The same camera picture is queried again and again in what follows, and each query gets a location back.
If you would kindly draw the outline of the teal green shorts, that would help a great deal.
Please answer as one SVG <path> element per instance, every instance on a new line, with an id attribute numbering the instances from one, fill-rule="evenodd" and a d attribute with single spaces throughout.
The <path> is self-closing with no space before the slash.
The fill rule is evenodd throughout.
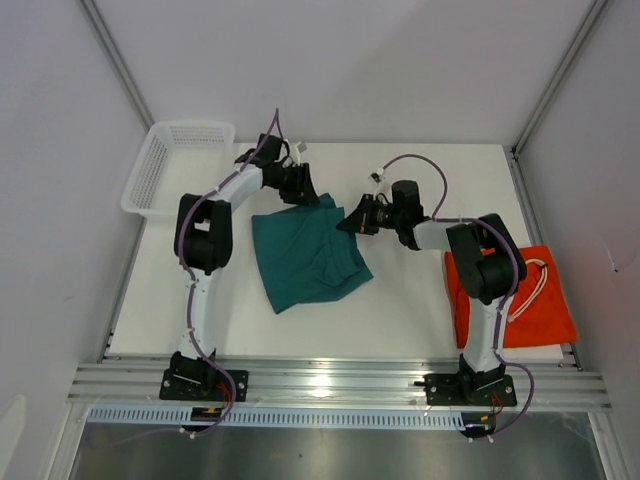
<path id="1" fill-rule="evenodd" d="M 328 193 L 317 205 L 251 218 L 257 266 L 276 314 L 339 301 L 373 279 L 355 236 L 337 229 L 344 218 Z"/>

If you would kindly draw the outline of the orange shorts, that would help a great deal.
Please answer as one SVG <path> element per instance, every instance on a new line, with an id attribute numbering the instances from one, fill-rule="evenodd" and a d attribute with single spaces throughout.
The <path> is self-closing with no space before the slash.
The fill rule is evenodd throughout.
<path id="1" fill-rule="evenodd" d="M 509 308 L 504 346 L 543 347 L 572 343 L 577 330 L 566 305 L 559 273 L 548 247 L 530 246 L 520 250 L 526 262 L 526 278 Z M 453 256 L 444 254 L 445 278 L 452 305 L 456 346 L 467 343 L 470 329 L 470 298 L 462 288 Z"/>

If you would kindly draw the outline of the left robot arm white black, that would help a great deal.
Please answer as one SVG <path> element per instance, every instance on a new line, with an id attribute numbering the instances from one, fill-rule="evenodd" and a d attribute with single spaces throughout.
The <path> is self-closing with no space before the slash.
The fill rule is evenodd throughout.
<path id="1" fill-rule="evenodd" d="M 289 205 L 317 205 L 310 166 L 301 161 L 305 151 L 300 142 L 262 134 L 257 146 L 237 158 L 231 173 L 212 191 L 180 199 L 174 253 L 187 276 L 187 327 L 170 371 L 177 374 L 177 366 L 187 364 L 177 377 L 194 399 L 209 398 L 217 387 L 213 303 L 233 253 L 233 214 L 263 188 L 276 190 Z"/>

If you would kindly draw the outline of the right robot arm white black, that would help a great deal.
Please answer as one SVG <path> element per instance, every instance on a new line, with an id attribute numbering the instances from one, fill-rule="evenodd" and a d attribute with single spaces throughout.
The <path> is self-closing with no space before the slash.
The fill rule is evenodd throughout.
<path id="1" fill-rule="evenodd" d="M 526 263 L 498 214 L 476 219 L 429 217 L 417 183 L 401 180 L 392 185 L 390 201 L 363 195 L 337 229 L 370 236 L 389 229 L 411 250 L 451 254 L 470 303 L 467 342 L 456 373 L 427 374 L 419 385 L 431 406 L 489 406 L 495 396 L 507 406 L 516 404 L 502 349 L 508 309 L 526 277 Z"/>

